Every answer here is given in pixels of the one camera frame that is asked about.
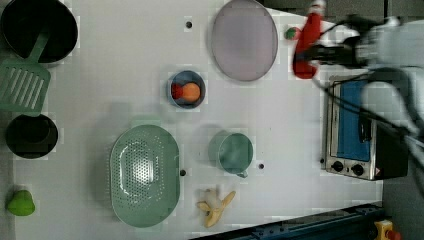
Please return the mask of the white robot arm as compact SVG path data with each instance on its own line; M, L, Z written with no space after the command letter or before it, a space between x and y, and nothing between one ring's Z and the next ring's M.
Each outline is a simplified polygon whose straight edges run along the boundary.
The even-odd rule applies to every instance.
M375 120L401 139L409 140L416 147L422 148L423 117L415 102L412 76L406 71L423 68L423 22L403 24L396 17L388 17L379 23L358 15L349 15L340 23L357 31L358 35L333 47L313 44L304 51L306 59L320 60L327 65L341 65L348 69L367 68L369 71L364 78L368 82L375 82L377 76L382 75L385 82L396 88L418 132L412 133L376 112L334 94L329 97L342 109L362 118Z

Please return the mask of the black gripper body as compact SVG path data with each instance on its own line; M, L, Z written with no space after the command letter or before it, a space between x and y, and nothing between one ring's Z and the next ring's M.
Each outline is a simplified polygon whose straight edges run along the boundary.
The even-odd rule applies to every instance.
M360 66L354 48L345 44L337 46L314 45L308 49L308 59L320 61L326 65Z

